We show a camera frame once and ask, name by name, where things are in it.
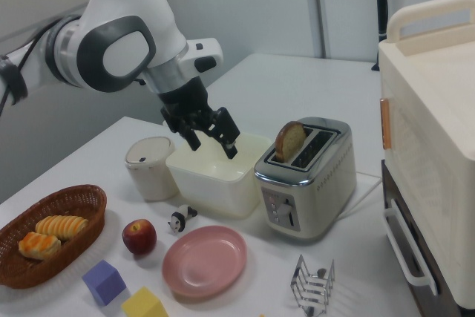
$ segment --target small white canister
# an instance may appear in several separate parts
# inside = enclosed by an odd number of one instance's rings
[[[144,200],[166,200],[178,193],[177,184],[165,164],[174,150],[175,145],[167,137],[148,137],[128,150],[125,167]]]

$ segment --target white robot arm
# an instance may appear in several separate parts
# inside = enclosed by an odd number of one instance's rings
[[[199,77],[222,63],[221,47],[216,39],[187,41],[166,0],[90,0],[81,16],[53,23],[37,45],[1,57],[0,94],[9,88],[13,102],[51,81],[50,74],[36,83],[22,78],[22,59],[32,48],[36,66],[45,63],[56,79],[76,87],[114,92],[143,79],[162,100],[170,129],[192,149],[200,146],[194,133],[200,130],[220,142],[229,158],[237,153],[239,130],[225,108],[208,106]]]

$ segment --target pink plate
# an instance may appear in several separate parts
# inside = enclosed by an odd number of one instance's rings
[[[163,259],[170,290],[192,298],[215,295],[231,285],[246,265],[243,237],[225,226],[205,226],[178,239]]]

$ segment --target wooden block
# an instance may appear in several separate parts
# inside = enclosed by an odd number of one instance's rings
[[[161,300],[147,287],[134,293],[121,308],[127,317],[168,317]]]
[[[126,285],[115,267],[101,260],[82,276],[98,304],[108,305],[125,290]]]

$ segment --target toaster control knob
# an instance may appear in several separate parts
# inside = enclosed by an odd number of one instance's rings
[[[291,211],[292,211],[292,206],[284,203],[284,204],[281,204],[281,206],[277,209],[277,215],[279,217],[286,217],[287,215],[290,214]]]

